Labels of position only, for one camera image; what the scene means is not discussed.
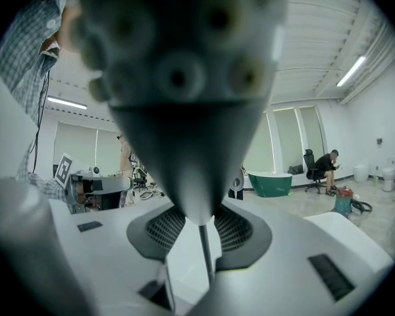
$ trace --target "plaid shirt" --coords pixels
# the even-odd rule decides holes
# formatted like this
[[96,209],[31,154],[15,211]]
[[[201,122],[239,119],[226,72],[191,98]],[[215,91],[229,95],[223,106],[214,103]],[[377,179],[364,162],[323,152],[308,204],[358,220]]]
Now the plaid shirt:
[[[41,45],[59,30],[65,1],[33,0],[19,10],[0,43],[0,75],[34,123],[38,123],[45,75],[58,58],[40,53]],[[65,201],[64,189],[55,180],[46,181],[37,174],[28,173],[29,156],[30,148],[19,166],[16,179],[37,186],[50,199]]]

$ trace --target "man in black shirt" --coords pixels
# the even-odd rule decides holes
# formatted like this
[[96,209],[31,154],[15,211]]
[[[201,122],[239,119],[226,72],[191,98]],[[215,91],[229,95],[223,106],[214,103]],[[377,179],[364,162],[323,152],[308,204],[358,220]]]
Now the man in black shirt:
[[335,195],[333,191],[336,191],[334,171],[340,168],[339,165],[337,167],[334,166],[338,156],[338,151],[332,150],[331,153],[327,153],[323,157],[320,157],[315,163],[315,168],[317,169],[315,174],[327,178],[326,195],[331,197]]

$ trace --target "white bin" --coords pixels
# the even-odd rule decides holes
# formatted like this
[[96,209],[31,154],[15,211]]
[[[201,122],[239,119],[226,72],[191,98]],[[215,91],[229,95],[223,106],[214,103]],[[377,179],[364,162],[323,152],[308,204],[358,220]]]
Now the white bin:
[[369,178],[369,167],[367,165],[357,165],[354,167],[354,180],[365,182]]

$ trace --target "chair base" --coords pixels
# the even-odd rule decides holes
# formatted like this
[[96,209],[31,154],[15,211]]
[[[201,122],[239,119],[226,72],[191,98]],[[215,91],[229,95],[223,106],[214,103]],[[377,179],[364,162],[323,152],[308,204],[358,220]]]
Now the chair base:
[[326,187],[325,185],[321,184],[320,179],[319,180],[315,180],[315,182],[312,182],[311,184],[308,184],[307,187],[305,188],[304,192],[307,192],[307,190],[309,188],[316,188],[317,189],[317,193],[320,194],[321,193],[321,187]]

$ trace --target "green bathtub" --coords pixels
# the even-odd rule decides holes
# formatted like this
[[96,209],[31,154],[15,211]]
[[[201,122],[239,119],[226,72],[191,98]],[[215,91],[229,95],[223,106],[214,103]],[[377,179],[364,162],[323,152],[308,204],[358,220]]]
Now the green bathtub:
[[292,174],[248,171],[253,189],[259,197],[287,196],[290,192]]

